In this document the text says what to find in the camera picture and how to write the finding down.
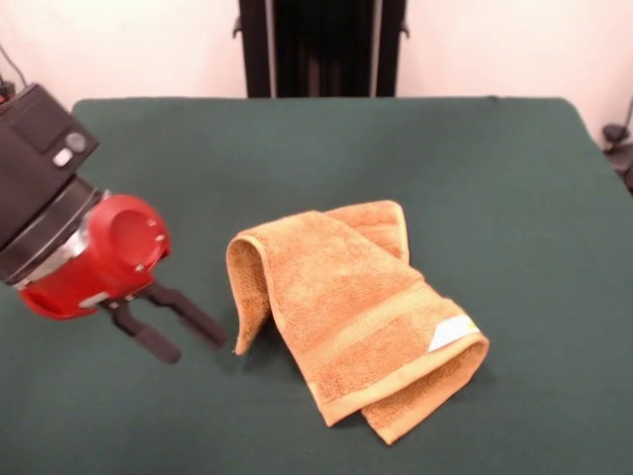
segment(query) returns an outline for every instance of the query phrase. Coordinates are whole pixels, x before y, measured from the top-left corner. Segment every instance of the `black metal frame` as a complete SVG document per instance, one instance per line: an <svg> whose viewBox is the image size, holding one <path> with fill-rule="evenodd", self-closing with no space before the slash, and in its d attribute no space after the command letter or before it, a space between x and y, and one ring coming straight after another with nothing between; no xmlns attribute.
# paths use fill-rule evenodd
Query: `black metal frame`
<svg viewBox="0 0 633 475"><path fill-rule="evenodd" d="M273 5L277 97L371 94L373 0L274 0ZM376 84L376 95L380 97L396 95L406 7L407 0L383 1ZM239 0L239 10L248 97L271 97L266 1ZM323 24L329 27L336 24L335 14L354 19L353 24L348 23L345 31L340 32L344 41L338 43L339 38L322 30ZM321 30L314 28L314 22L311 24L314 18L318 18ZM308 65L307 45L325 51L325 60L312 60L313 64ZM333 53L336 60L327 56ZM311 67L325 71L317 93L307 86Z"/></svg>

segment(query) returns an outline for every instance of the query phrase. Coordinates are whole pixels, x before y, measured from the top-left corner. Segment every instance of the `green tablecloth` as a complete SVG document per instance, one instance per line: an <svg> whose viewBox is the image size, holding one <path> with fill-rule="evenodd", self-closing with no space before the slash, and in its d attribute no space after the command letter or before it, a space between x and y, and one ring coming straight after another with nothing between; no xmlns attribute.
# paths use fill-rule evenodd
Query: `green tablecloth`
<svg viewBox="0 0 633 475"><path fill-rule="evenodd" d="M490 337L472 383L387 447L326 428L273 327L220 353L167 311L164 366L107 316L0 292L3 474L623 474L633 467L631 199L559 100L87 101L85 176L165 217L158 275L227 328L226 244L308 209L403 204L412 264Z"/></svg>

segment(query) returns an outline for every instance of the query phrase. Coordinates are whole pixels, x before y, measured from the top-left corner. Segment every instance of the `folded towel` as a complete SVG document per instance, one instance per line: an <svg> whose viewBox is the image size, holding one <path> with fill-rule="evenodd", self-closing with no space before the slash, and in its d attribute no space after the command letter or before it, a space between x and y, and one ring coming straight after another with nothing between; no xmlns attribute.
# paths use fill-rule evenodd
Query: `folded towel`
<svg viewBox="0 0 633 475"><path fill-rule="evenodd" d="M397 203L310 211L237 235L226 253L244 354L269 315L325 423L361 411L391 444L455 394L489 341L408 265Z"/></svg>

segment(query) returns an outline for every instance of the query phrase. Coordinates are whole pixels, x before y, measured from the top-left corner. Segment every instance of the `white wall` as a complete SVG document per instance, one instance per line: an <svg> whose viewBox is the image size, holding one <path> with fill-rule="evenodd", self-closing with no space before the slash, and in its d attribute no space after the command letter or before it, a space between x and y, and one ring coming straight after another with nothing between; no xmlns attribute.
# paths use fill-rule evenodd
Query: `white wall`
<svg viewBox="0 0 633 475"><path fill-rule="evenodd" d="M237 0L4 0L0 41L67 106L244 97L237 15ZM633 0L408 0L407 18L399 95L563 96L596 139L626 112Z"/></svg>
<svg viewBox="0 0 633 475"><path fill-rule="evenodd" d="M3 0L0 41L66 106L86 97L244 97L237 15L237 0Z"/></svg>
<svg viewBox="0 0 633 475"><path fill-rule="evenodd" d="M403 96L562 96L601 140L633 94L633 0L409 0Z"/></svg>

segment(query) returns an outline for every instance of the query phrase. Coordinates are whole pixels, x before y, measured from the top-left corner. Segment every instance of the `towel label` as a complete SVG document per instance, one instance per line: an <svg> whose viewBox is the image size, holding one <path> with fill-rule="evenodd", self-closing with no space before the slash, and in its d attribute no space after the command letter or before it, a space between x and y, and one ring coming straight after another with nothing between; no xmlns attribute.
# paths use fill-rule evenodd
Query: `towel label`
<svg viewBox="0 0 633 475"><path fill-rule="evenodd" d="M451 317L450 319L440 322L437 327L435 327L435 333L433 334L433 339L428 346L427 352L430 353L442 346L446 346L467 334L478 332L479 329L468 315Z"/></svg>

